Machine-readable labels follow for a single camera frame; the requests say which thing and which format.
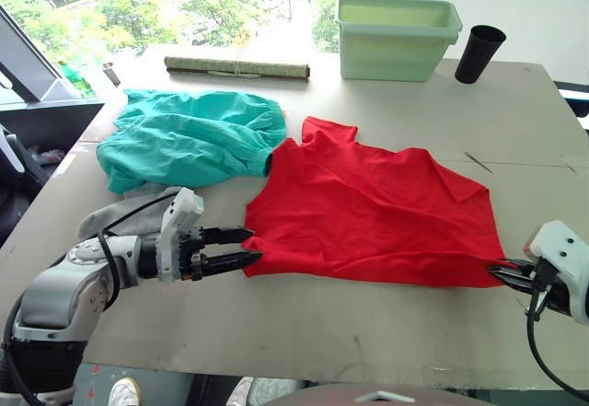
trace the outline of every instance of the red cloth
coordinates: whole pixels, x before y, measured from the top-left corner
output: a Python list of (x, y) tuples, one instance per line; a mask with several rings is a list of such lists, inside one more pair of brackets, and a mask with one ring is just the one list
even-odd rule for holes
[(430, 286), (500, 285), (504, 264), (489, 190), (420, 148), (354, 142), (357, 127), (306, 118), (285, 140), (264, 190), (247, 206), (244, 243), (262, 258), (244, 271), (312, 273)]

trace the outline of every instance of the white wall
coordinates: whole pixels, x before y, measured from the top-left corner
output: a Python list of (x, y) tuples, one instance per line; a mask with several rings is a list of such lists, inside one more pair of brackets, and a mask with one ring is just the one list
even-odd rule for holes
[(507, 35), (496, 60), (540, 63), (554, 80), (589, 83), (589, 0), (445, 1), (464, 26), (446, 58), (460, 57), (472, 26), (488, 24)]

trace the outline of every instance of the shoe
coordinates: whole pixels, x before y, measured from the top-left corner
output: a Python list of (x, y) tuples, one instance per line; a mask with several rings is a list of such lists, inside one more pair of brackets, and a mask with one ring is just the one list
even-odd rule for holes
[(117, 381), (109, 395), (109, 406), (140, 406), (141, 392), (139, 385), (130, 377)]

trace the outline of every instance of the cable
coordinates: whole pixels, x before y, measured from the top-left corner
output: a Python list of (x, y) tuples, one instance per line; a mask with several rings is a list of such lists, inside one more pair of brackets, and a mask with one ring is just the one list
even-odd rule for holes
[(12, 341), (12, 326), (17, 319), (18, 309), (20, 308), (20, 302), (22, 301), (22, 295), (18, 298), (17, 302), (13, 305), (10, 313), (8, 314), (8, 319), (6, 320), (6, 325), (4, 327), (4, 337), (2, 340), (4, 346), (4, 358), (8, 363), (8, 371), (10, 372), (10, 378), (12, 378), (12, 382), (15, 384), (17, 391), (22, 395), (22, 398), (30, 406), (45, 406), (45, 404), (39, 400), (34, 394), (30, 391), (25, 383), (25, 380), (22, 379), (20, 373), (18, 372), (17, 364), (15, 363), (14, 359), (12, 358), (12, 349), (10, 348), (10, 343)]
[(573, 395), (577, 399), (589, 402), (589, 395), (567, 385), (564, 381), (562, 381), (560, 378), (558, 378), (552, 371), (550, 371), (550, 369), (546, 366), (546, 364), (542, 360), (542, 357), (540, 357), (539, 352), (537, 351), (536, 338), (534, 337), (534, 323), (535, 323), (534, 310), (536, 309), (537, 300), (538, 300), (539, 295), (540, 295), (540, 292), (537, 289), (534, 290), (534, 293), (532, 294), (532, 301), (530, 302), (530, 309), (527, 314), (527, 322), (526, 322), (527, 342), (530, 345), (530, 351), (532, 352), (532, 355), (534, 356), (534, 359), (536, 360), (537, 365), (540, 366), (540, 369), (542, 369), (542, 371), (544, 371), (544, 374), (546, 374), (554, 383), (559, 385), (561, 388), (566, 390), (568, 393), (570, 393), (571, 395)]
[[(112, 306), (112, 304), (117, 299), (119, 292), (121, 290), (121, 279), (119, 276), (119, 270), (117, 268), (117, 263), (114, 261), (114, 257), (112, 257), (112, 252), (110, 251), (109, 244), (107, 243), (107, 241), (105, 239), (105, 235), (116, 236), (116, 234), (114, 234), (113, 232), (110, 231), (111, 228), (113, 228), (114, 226), (127, 220), (129, 217), (136, 215), (137, 213), (143, 211), (145, 208), (147, 208), (151, 205), (154, 205), (156, 203), (165, 201), (166, 199), (169, 199), (170, 197), (174, 197), (175, 195), (176, 195), (176, 193), (166, 194), (164, 196), (158, 197), (157, 199), (154, 199), (153, 201), (145, 203), (145, 204), (139, 206), (138, 208), (135, 208), (131, 212), (127, 213), (123, 217), (120, 217), (119, 219), (115, 220), (111, 224), (105, 226), (104, 228), (99, 230), (99, 232), (96, 234), (96, 237), (98, 238), (98, 243), (100, 244), (100, 247), (102, 247), (102, 251), (104, 252), (104, 255), (107, 259), (107, 263), (109, 264), (110, 273), (112, 274), (112, 296), (110, 297), (110, 300), (107, 302), (106, 306), (104, 307), (105, 311), (109, 307)], [(60, 257), (57, 261), (52, 263), (50, 266), (48, 266), (48, 268), (52, 268), (53, 266), (57, 265), (64, 258), (65, 258), (65, 254), (62, 257)], [(8, 314), (8, 318), (6, 319), (6, 324), (5, 324), (5, 328), (4, 328), (4, 337), (3, 337), (3, 347), (4, 347), (4, 351), (5, 351), (4, 356), (5, 356), (5, 359), (8, 363), (8, 370), (10, 371), (10, 377), (12, 378), (12, 381), (14, 382), (15, 387), (17, 388), (18, 393), (22, 396), (22, 398), (30, 406), (45, 406), (45, 404), (42, 401), (40, 401), (37, 397), (35, 397), (35, 395), (30, 391), (29, 387), (27, 386), (25, 381), (22, 379), (22, 376), (20, 375), (17, 365), (12, 357), (12, 349), (10, 347), (10, 343), (12, 342), (12, 329), (14, 328), (14, 324), (17, 319), (17, 313), (18, 313), (18, 310), (20, 309), (22, 297), (23, 297), (23, 295), (21, 295), (18, 298), (17, 302), (14, 304), (14, 306), (10, 310), (10, 313)]]
[(124, 215), (123, 217), (120, 217), (119, 219), (115, 220), (114, 222), (112, 222), (109, 225), (106, 225), (104, 227), (104, 229), (111, 229), (114, 226), (124, 222), (125, 220), (127, 220), (129, 217), (132, 217), (134, 215), (136, 215), (137, 213), (143, 211), (145, 208), (154, 205), (158, 202), (162, 202), (165, 201), (166, 199), (169, 199), (170, 197), (174, 197), (177, 193), (176, 192), (171, 192), (170, 194), (165, 194), (163, 196), (158, 197), (157, 199), (154, 199), (153, 201), (149, 201), (148, 203), (144, 203), (143, 205), (135, 208), (134, 210), (132, 210), (131, 212), (127, 213), (126, 215)]
[(109, 264), (110, 274), (112, 275), (112, 295), (110, 296), (109, 301), (104, 307), (104, 311), (112, 306), (112, 304), (117, 300), (119, 296), (119, 292), (121, 291), (121, 277), (119, 276), (119, 269), (117, 268), (117, 263), (114, 261), (114, 257), (112, 257), (112, 252), (110, 252), (109, 244), (107, 240), (104, 238), (104, 234), (106, 232), (106, 228), (101, 229), (98, 233), (96, 233), (96, 237), (98, 238), (98, 243), (100, 247), (102, 247), (102, 251), (104, 252), (104, 257), (107, 259), (107, 263)]
[(169, 199), (170, 197), (174, 197), (175, 195), (176, 195), (176, 193), (165, 194), (163, 196), (158, 197), (157, 199), (154, 199), (153, 201), (149, 201), (148, 203), (145, 203), (145, 204), (135, 208), (134, 210), (127, 213), (123, 217), (118, 218), (117, 220), (115, 220), (111, 224), (106, 225), (104, 228), (102, 228), (96, 234), (96, 237), (98, 238), (98, 243), (100, 244), (100, 247), (102, 247), (102, 251), (104, 252), (104, 256), (106, 257), (107, 263), (109, 264), (110, 274), (112, 275), (112, 295), (110, 296), (109, 301), (107, 302), (106, 306), (104, 307), (105, 311), (107, 309), (109, 309), (112, 306), (112, 304), (117, 300), (117, 297), (119, 296), (119, 292), (121, 291), (121, 278), (119, 276), (119, 269), (117, 268), (117, 263), (114, 261), (114, 257), (112, 257), (112, 252), (110, 252), (109, 244), (107, 243), (107, 240), (105, 239), (105, 234), (108, 234), (110, 236), (116, 236), (116, 234), (114, 234), (112, 231), (110, 231), (111, 228), (124, 222), (129, 217), (133, 217), (137, 213), (142, 212), (145, 208), (148, 208), (151, 205), (154, 205), (156, 203), (165, 201), (166, 199)]

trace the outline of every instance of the white table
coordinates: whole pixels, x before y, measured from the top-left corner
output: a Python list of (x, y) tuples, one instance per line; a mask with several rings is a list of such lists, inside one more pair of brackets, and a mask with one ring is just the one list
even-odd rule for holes
[[(358, 125), (365, 144), (428, 148), (443, 165), (491, 189), (509, 257), (521, 258), (531, 231), (553, 218), (587, 238), (587, 137), (541, 66), (494, 63), (476, 85), (464, 86), (452, 76), (456, 61), (443, 61), (430, 82), (412, 84), (341, 80), (336, 58), (318, 58), (308, 85), (169, 76), (150, 65), (150, 76), (128, 87), (238, 88), (278, 100), (296, 139), (311, 114)], [(98, 114), (0, 250), (0, 321), (28, 282), (75, 244), (82, 217), (120, 198), (106, 191), (95, 156), (117, 112), (107, 106)], [(263, 183), (236, 178), (199, 189), (201, 223), (243, 223), (244, 205)], [(148, 281), (121, 292), (85, 358), (209, 374), (553, 389), (527, 348), (527, 303), (509, 288), (432, 289), (302, 274)], [(537, 341), (557, 374), (589, 388), (589, 329), (546, 312)]]

